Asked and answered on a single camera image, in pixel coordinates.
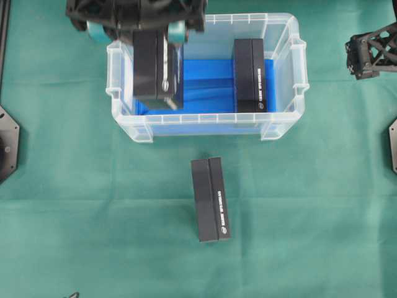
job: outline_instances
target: green cloth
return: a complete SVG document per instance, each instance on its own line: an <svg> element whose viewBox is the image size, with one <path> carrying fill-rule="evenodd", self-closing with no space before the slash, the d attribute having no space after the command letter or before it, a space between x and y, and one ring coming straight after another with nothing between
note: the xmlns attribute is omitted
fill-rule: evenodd
<svg viewBox="0 0 397 298"><path fill-rule="evenodd" d="M1 104L21 126L0 185L7 297L397 296L397 76L356 81L344 44L395 21L390 0L210 0L289 12L307 41L306 112L280 140L129 139L110 113L105 45L65 0L12 0ZM199 243L190 160L221 156L233 238Z"/></svg>

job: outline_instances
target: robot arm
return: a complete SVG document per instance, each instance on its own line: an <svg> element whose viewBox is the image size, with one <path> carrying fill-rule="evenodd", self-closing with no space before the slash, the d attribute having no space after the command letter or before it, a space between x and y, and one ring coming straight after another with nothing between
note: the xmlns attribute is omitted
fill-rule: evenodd
<svg viewBox="0 0 397 298"><path fill-rule="evenodd" d="M397 0L393 0L397 17ZM397 23L378 31L354 35L346 43L347 68L357 79L374 78L381 71L397 72Z"/></svg>
<svg viewBox="0 0 397 298"><path fill-rule="evenodd" d="M130 45L142 30L162 30L169 42L183 43L189 30L204 31L206 6L207 0L67 0L66 15L79 31L90 33L95 23L111 40Z"/></svg>

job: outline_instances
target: clear plastic container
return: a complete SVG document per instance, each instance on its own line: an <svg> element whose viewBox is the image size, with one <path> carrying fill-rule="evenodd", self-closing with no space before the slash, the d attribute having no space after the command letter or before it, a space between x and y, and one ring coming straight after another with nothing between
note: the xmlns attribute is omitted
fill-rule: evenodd
<svg viewBox="0 0 397 298"><path fill-rule="evenodd" d="M263 38L265 58L274 61L276 112L227 114L137 115L133 97L133 48L116 41L107 47L106 93L112 115L136 142L167 135L259 134L261 140L282 137L305 111L309 89L306 43L290 14L207 15L205 33L190 32L185 59L231 59L236 38Z"/></svg>

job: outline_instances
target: hexagonal black plate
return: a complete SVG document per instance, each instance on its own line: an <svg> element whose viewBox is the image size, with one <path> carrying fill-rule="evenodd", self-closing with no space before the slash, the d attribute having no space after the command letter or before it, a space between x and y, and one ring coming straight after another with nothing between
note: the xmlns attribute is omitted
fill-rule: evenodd
<svg viewBox="0 0 397 298"><path fill-rule="evenodd" d="M0 168L0 183L17 168L19 125L0 106L0 138L4 145L4 163Z"/></svg>
<svg viewBox="0 0 397 298"><path fill-rule="evenodd" d="M397 174L397 120L389 127L389 134L393 171Z"/></svg>

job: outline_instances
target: black rectangular box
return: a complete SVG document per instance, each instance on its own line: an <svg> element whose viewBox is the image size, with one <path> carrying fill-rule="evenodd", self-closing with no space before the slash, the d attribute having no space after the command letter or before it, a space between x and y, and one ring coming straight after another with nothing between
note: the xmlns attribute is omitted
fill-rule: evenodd
<svg viewBox="0 0 397 298"><path fill-rule="evenodd" d="M183 108L183 46L164 31L134 33L133 95L149 109Z"/></svg>
<svg viewBox="0 0 397 298"><path fill-rule="evenodd" d="M192 177L201 242L231 237L221 158L192 161Z"/></svg>
<svg viewBox="0 0 397 298"><path fill-rule="evenodd" d="M236 39L233 65L237 111L267 111L263 39Z"/></svg>

